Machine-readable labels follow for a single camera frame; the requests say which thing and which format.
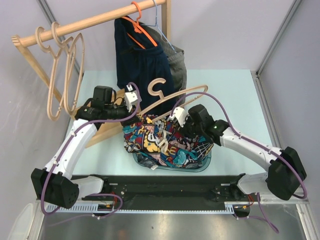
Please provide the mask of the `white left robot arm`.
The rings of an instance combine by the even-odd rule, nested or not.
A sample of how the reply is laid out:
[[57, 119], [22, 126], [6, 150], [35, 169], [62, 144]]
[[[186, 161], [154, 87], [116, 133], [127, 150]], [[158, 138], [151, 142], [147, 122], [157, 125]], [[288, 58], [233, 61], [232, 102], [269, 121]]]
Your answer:
[[75, 166], [86, 145], [105, 123], [123, 123], [136, 117], [140, 106], [138, 86], [130, 82], [120, 105], [115, 104], [112, 95], [115, 91], [108, 86], [98, 85], [93, 96], [88, 98], [75, 115], [72, 128], [57, 153], [44, 168], [35, 168], [31, 181], [40, 200], [45, 215], [45, 204], [57, 208], [70, 209], [77, 200], [87, 196], [96, 196], [105, 200], [110, 196], [111, 188], [104, 184], [101, 177], [90, 175], [72, 180]]

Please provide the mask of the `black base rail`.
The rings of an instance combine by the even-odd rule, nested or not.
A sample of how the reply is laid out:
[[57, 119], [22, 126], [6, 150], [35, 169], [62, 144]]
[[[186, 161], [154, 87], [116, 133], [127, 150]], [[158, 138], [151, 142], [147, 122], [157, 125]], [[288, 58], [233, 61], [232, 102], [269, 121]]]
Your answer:
[[173, 210], [207, 210], [219, 203], [253, 205], [256, 194], [246, 195], [232, 187], [235, 175], [227, 176], [134, 176], [104, 175], [103, 196], [87, 196], [83, 200], [111, 201], [106, 194], [116, 194], [127, 208], [159, 208]]

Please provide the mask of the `navy blue shorts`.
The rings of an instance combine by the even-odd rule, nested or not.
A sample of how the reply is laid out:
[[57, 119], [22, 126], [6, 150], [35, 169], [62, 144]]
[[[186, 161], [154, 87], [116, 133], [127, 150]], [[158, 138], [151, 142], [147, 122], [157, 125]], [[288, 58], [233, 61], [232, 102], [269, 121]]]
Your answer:
[[148, 92], [148, 86], [156, 78], [154, 91], [162, 91], [166, 97], [176, 92], [168, 58], [158, 41], [152, 42], [144, 32], [136, 32], [130, 18], [114, 21], [117, 86], [124, 89], [129, 82], [137, 85], [141, 97], [140, 108], [146, 109], [158, 101], [158, 96]]

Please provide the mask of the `dark patterned shorts in basket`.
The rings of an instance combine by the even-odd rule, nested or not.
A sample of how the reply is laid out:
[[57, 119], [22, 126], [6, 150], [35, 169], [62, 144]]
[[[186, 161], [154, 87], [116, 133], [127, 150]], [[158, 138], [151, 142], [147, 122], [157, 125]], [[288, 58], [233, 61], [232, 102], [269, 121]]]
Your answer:
[[149, 168], [151, 170], [155, 170], [160, 166], [153, 157], [147, 154], [138, 153], [136, 156], [137, 156], [137, 163], [143, 167]]

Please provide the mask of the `teal plastic basket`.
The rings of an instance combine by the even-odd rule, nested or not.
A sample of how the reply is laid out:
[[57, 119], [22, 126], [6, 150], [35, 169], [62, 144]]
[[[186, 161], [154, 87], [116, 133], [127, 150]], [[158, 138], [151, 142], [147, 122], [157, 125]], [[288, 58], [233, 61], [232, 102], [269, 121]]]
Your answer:
[[[138, 164], [137, 154], [138, 154], [137, 152], [134, 152], [132, 156], [133, 156], [133, 159], [135, 160], [135, 162]], [[208, 153], [208, 155], [203, 159], [202, 165], [199, 168], [181, 168], [181, 167], [170, 167], [170, 166], [160, 165], [157, 169], [177, 171], [177, 172], [187, 172], [187, 173], [200, 173], [209, 167], [209, 165], [211, 163], [211, 159], [212, 159], [212, 151], [210, 151]]]

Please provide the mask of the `wooden clothes rack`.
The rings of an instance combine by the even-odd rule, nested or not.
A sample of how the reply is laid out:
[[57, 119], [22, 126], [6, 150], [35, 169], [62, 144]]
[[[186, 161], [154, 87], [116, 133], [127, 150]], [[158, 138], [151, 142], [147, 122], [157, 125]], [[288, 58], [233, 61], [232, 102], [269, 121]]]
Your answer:
[[[158, 6], [161, 6], [161, 26], [162, 31], [167, 38], [170, 37], [170, 27], [171, 27], [171, 2], [169, 0], [156, 0]], [[144, 0], [138, 2], [138, 5], [141, 8], [141, 11], [150, 9], [155, 7], [152, 0]], [[63, 92], [60, 93], [55, 86], [53, 93], [53, 102], [52, 102], [52, 113], [55, 114], [59, 107], [58, 100], [61, 99], [62, 95], [64, 95], [63, 107], [61, 110], [65, 110], [65, 112], [73, 117], [76, 113], [76, 104], [79, 97], [80, 87], [82, 83], [82, 75], [83, 75], [83, 65], [79, 67], [79, 77], [77, 81], [77, 88], [75, 91], [75, 96], [73, 99], [72, 106], [68, 105], [68, 94], [69, 94], [69, 84], [72, 76], [72, 71], [76, 61], [76, 43], [77, 41], [83, 41], [83, 35], [80, 33], [81, 30], [91, 28], [118, 18], [125, 17], [127, 15], [138, 13], [138, 10], [133, 4], [128, 6], [115, 9], [109, 12], [102, 13], [100, 15], [96, 15], [93, 17], [89, 17], [77, 22], [73, 22], [67, 25], [60, 25], [56, 28], [56, 33], [60, 41], [64, 41], [70, 37], [73, 37], [68, 43], [69, 50], [66, 53], [67, 62], [65, 67], [65, 78], [64, 78], [64, 89]], [[45, 47], [50, 45], [55, 53], [60, 49], [54, 40], [53, 34], [50, 30], [44, 30], [40, 34], [41, 40]], [[51, 75], [47, 75], [41, 64], [36, 60], [34, 55], [29, 50], [29, 47], [37, 45], [35, 33], [28, 37], [19, 37], [18, 35], [13, 35], [11, 37], [11, 41], [14, 46], [18, 49], [21, 55], [26, 59], [32, 69], [36, 72], [36, 74], [40, 77], [40, 79], [46, 84], [49, 89], [49, 82]]]

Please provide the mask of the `colourful comic print shorts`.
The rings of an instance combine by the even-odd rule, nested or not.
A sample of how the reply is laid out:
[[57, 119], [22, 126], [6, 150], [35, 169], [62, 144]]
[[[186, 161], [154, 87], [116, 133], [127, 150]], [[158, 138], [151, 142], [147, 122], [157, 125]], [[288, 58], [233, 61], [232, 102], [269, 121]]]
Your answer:
[[149, 155], [160, 166], [198, 169], [214, 144], [203, 136], [185, 137], [181, 127], [168, 118], [145, 114], [141, 121], [122, 128], [124, 148], [130, 153]]

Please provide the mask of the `orange plastic hanger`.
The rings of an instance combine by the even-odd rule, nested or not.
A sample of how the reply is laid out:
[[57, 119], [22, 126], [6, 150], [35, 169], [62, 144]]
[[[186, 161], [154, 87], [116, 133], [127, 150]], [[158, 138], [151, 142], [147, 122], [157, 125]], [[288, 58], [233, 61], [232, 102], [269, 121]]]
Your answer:
[[137, 12], [138, 12], [138, 17], [136, 18], [136, 20], [132, 20], [130, 17], [127, 17], [127, 16], [123, 16], [122, 19], [125, 19], [127, 20], [128, 22], [130, 22], [133, 26], [133, 29], [136, 33], [138, 34], [143, 34], [147, 37], [147, 39], [150, 41], [150, 43], [154, 46], [154, 47], [157, 47], [158, 44], [157, 42], [148, 34], [147, 31], [145, 31], [145, 29], [140, 25], [140, 22], [139, 20], [141, 19], [142, 17], [142, 10], [139, 6], [139, 4], [136, 2], [136, 1], [132, 1], [130, 3], [131, 5], [134, 5], [135, 8], [137, 9]]

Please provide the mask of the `grey shorts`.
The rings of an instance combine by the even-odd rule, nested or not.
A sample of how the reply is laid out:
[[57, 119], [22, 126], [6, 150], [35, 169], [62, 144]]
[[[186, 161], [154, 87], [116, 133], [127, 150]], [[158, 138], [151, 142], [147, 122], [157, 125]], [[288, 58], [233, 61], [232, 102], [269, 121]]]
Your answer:
[[167, 83], [157, 88], [170, 95], [186, 88], [187, 69], [182, 49], [173, 45], [177, 52], [175, 53], [158, 30], [143, 23], [140, 25], [158, 44], [157, 47], [140, 49], [136, 53], [135, 67], [133, 68], [135, 70], [134, 82], [140, 90], [141, 109], [143, 110], [159, 99], [148, 93], [148, 85], [153, 79], [165, 78], [167, 82], [172, 82], [173, 90], [167, 89]]

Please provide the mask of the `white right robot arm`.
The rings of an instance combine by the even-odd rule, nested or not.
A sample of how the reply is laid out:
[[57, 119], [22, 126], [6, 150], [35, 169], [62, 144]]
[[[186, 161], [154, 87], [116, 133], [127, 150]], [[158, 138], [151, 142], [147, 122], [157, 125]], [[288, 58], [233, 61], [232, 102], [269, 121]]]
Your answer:
[[201, 104], [188, 111], [176, 107], [173, 115], [185, 136], [204, 137], [212, 144], [238, 152], [264, 169], [263, 173], [242, 173], [231, 184], [230, 194], [237, 201], [258, 192], [270, 192], [287, 201], [307, 177], [294, 148], [288, 146], [281, 149], [256, 142], [237, 132], [230, 123], [222, 119], [214, 120]]

